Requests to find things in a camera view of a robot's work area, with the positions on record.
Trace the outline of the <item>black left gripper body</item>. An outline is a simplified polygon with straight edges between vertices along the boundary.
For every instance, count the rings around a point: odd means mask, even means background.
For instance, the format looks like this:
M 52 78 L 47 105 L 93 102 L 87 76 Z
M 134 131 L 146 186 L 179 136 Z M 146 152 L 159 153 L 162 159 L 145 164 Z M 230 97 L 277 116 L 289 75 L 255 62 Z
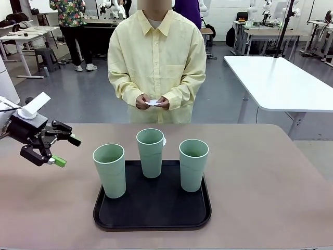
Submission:
M 7 132 L 12 139 L 23 144 L 24 151 L 50 148 L 50 142 L 45 139 L 45 127 L 48 118 L 37 114 L 33 119 L 23 119 L 18 114 L 12 114 L 7 126 Z

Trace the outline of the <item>person's right hand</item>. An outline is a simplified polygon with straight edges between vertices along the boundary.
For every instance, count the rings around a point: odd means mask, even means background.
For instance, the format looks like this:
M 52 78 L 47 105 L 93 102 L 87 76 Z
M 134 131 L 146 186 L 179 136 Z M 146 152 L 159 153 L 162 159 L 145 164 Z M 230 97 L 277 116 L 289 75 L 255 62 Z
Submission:
M 150 107 L 150 98 L 147 94 L 142 94 L 136 99 L 136 107 L 140 110 L 146 110 Z

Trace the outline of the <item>person's left hand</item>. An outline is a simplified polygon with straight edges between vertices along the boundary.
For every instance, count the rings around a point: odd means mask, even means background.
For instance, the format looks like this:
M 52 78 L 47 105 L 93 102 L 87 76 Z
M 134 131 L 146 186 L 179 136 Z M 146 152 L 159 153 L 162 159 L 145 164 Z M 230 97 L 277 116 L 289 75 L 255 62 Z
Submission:
M 160 108 L 163 108 L 165 110 L 169 110 L 170 102 L 166 97 L 162 96 L 157 100 L 156 106 L 160 107 Z

